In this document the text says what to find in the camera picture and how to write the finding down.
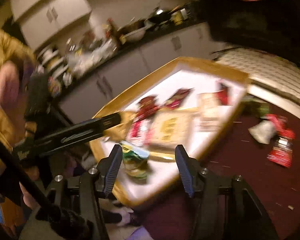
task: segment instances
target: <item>black pole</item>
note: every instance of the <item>black pole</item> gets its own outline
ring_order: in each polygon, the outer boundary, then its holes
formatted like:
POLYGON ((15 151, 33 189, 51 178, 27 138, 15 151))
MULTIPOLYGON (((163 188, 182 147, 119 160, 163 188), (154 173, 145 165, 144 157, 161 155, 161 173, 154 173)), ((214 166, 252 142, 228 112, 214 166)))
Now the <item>black pole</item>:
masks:
POLYGON ((51 204, 51 202, 41 192, 37 185, 29 178, 18 161, 11 155, 11 153, 6 149, 1 141, 0 159, 5 163, 7 169, 11 169, 15 173, 15 175, 19 178, 21 184, 32 195, 37 203, 49 214, 49 216, 58 221, 60 219, 59 210, 51 204))

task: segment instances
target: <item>open box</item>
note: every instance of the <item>open box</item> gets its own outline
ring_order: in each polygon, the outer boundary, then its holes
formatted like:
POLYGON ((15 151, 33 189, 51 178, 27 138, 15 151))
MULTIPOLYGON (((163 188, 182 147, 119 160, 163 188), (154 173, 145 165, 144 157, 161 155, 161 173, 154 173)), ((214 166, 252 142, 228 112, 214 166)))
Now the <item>open box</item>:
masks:
MULTIPOLYGON (((242 98, 247 92, 250 79, 247 73, 214 63, 191 57, 178 57, 147 75, 139 82, 122 92, 107 103, 94 117, 102 117, 118 111, 137 111, 137 102, 146 96, 157 95, 157 101, 162 104, 179 88, 194 88, 182 104, 182 108, 197 107, 197 95, 200 93, 216 92, 217 81, 222 78, 223 83, 230 87, 229 105, 220 106, 221 126, 211 132, 200 132, 193 122, 187 153, 190 157, 202 159, 217 141, 220 134, 233 122, 238 114, 242 98)), ((115 142, 101 138, 90 142, 95 158, 107 157, 115 142)), ((131 179, 121 165, 113 194, 126 206, 143 206, 162 191, 166 190, 179 178, 175 161, 154 159, 150 156, 148 166, 150 173, 146 182, 138 183, 131 179)))

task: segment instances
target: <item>yellow jacket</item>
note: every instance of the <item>yellow jacket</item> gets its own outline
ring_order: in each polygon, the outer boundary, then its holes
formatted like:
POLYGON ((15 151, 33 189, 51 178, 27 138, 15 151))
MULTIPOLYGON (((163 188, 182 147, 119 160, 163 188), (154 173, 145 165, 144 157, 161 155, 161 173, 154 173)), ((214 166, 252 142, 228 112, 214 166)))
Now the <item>yellow jacket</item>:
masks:
MULTIPOLYGON (((22 59, 25 58, 25 56, 29 56, 32 60, 34 60, 34 55, 28 47, 24 46, 19 40, 0 30, 0 68, 3 63, 11 58, 22 59)), ((11 145, 18 142, 18 139, 20 138, 16 138, 17 134, 18 133, 8 118, 7 113, 0 109, 0 140, 7 149, 11 150, 11 145)), ((0 175, 3 173, 4 169, 5 165, 0 160, 0 175)))

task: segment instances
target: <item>beige textured fabric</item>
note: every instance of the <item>beige textured fabric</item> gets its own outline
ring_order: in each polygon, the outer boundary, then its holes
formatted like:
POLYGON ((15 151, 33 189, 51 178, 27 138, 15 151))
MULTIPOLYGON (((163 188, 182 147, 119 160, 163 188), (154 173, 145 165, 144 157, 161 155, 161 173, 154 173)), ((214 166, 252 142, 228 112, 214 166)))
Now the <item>beige textured fabric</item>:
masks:
MULTIPOLYGON (((12 58, 22 59, 26 56, 29 56, 34 61, 34 55, 29 48, 0 30, 0 68, 7 60, 12 58)), ((25 102, 26 95, 20 95, 20 99, 15 107, 6 111, 0 109, 0 140, 9 150, 11 150, 11 145, 21 139, 21 134, 23 133, 24 135, 22 126, 24 126, 23 113, 25 102)), ((0 175, 4 169, 5 165, 0 160, 0 175)))

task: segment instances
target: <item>screw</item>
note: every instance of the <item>screw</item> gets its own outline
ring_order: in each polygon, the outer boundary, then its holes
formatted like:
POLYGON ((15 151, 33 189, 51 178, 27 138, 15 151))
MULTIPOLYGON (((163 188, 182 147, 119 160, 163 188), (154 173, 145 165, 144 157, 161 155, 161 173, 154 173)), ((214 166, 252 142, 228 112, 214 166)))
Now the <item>screw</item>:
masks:
POLYGON ((234 179, 236 181, 241 181, 242 180, 242 176, 241 175, 235 176, 234 179))
POLYGON ((56 182, 60 182, 60 181, 63 180, 63 176, 62 176, 62 175, 57 175, 57 176, 55 176, 54 180, 55 180, 56 182))
POLYGON ((96 174, 97 171, 98 170, 96 168, 91 168, 88 172, 89 172, 89 174, 93 175, 93 174, 96 174))
POLYGON ((209 170, 207 168, 203 168, 201 170, 201 174, 206 175, 209 172, 209 170))

